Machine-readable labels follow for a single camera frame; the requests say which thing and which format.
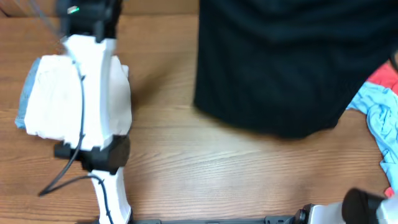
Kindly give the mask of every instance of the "black t-shirt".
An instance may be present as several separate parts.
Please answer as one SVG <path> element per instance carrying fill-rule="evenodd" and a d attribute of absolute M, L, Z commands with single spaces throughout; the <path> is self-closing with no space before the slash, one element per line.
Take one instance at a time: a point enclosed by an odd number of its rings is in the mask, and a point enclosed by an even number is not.
<path fill-rule="evenodd" d="M 398 37 L 396 0 L 201 0 L 195 105 L 259 133 L 335 127 Z"/>

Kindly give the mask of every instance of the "wooden table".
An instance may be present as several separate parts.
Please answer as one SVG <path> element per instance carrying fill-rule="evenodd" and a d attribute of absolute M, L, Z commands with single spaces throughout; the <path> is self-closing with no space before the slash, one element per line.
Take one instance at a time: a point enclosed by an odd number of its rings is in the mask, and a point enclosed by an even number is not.
<path fill-rule="evenodd" d="M 306 203 L 342 200 L 352 187 L 388 187 L 365 116 L 347 111 L 337 128 L 302 141 L 231 129 L 192 108 L 196 16 L 122 17 L 117 54 L 131 69 L 131 155 L 125 170 L 135 218 L 259 218 Z M 98 215 L 90 181 L 37 193 L 66 161 L 54 141 L 14 124 L 35 58 L 57 53 L 37 19 L 0 19 L 0 223 L 74 223 Z M 65 179 L 82 175 L 75 164 Z"/>

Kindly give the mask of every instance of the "white cloth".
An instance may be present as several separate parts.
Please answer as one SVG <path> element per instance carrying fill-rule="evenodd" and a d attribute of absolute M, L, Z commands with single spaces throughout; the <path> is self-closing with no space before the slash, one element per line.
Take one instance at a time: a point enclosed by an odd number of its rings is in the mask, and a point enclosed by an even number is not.
<path fill-rule="evenodd" d="M 81 91 L 75 70 L 66 55 L 42 57 L 24 118 L 28 134 L 61 141 L 68 131 L 75 129 L 71 124 L 76 121 L 72 119 L 81 115 L 81 105 L 77 105 L 81 102 Z M 108 109 L 109 127 L 116 135 L 126 135 L 132 123 L 128 74 L 129 67 L 113 56 Z"/>

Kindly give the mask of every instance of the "dark garment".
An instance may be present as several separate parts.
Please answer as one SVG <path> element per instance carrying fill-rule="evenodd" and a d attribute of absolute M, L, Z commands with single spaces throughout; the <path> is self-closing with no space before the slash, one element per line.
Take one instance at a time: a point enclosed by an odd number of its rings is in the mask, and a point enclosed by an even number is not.
<path fill-rule="evenodd" d="M 201 0 L 195 105 L 284 138 L 333 128 L 397 29 L 396 0 Z"/>

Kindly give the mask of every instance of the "crumpled blue fabric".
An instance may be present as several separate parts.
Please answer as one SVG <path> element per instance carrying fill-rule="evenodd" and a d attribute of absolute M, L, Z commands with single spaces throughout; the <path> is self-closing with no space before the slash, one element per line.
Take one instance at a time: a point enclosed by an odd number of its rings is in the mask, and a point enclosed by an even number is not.
<path fill-rule="evenodd" d="M 15 119 L 15 124 L 17 125 L 17 128 L 21 129 L 26 128 L 24 119 L 26 115 L 27 103 L 29 101 L 30 94 L 32 93 L 39 65 L 40 65 L 40 58 L 37 58 L 33 63 L 32 68 L 30 68 L 30 71 L 25 79 L 25 84 L 22 89 L 21 97 L 19 98 L 18 115 L 17 118 Z"/>
<path fill-rule="evenodd" d="M 384 157 L 380 165 L 398 192 L 398 96 L 389 88 L 366 82 L 347 109 L 368 115 L 369 130 Z"/>

